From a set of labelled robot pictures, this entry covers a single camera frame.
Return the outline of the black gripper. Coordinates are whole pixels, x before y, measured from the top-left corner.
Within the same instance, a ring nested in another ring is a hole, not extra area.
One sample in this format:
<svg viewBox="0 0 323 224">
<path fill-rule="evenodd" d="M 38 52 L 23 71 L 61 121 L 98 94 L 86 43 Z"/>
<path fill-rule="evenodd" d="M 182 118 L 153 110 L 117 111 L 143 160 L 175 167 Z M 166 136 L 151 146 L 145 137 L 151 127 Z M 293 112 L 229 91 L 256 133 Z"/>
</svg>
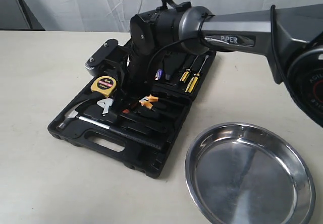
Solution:
<svg viewBox="0 0 323 224">
<path fill-rule="evenodd" d="M 143 53 L 137 46 L 128 51 L 125 74 L 118 87 L 118 94 L 123 98 L 142 98 L 152 89 L 158 70 L 158 57 L 154 48 Z"/>
</svg>

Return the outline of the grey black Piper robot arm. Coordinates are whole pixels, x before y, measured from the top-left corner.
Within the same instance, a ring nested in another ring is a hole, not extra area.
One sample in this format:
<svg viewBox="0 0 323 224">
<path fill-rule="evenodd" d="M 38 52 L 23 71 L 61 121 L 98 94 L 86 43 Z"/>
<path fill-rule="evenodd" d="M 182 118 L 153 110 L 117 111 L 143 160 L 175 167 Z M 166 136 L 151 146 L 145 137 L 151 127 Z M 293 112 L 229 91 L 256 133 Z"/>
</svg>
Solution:
<svg viewBox="0 0 323 224">
<path fill-rule="evenodd" d="M 203 54 L 240 51 L 266 57 L 274 81 L 322 125 L 322 5 L 216 16 L 202 6 L 159 7 L 133 16 L 125 89 L 152 88 L 166 50 Z"/>
</svg>

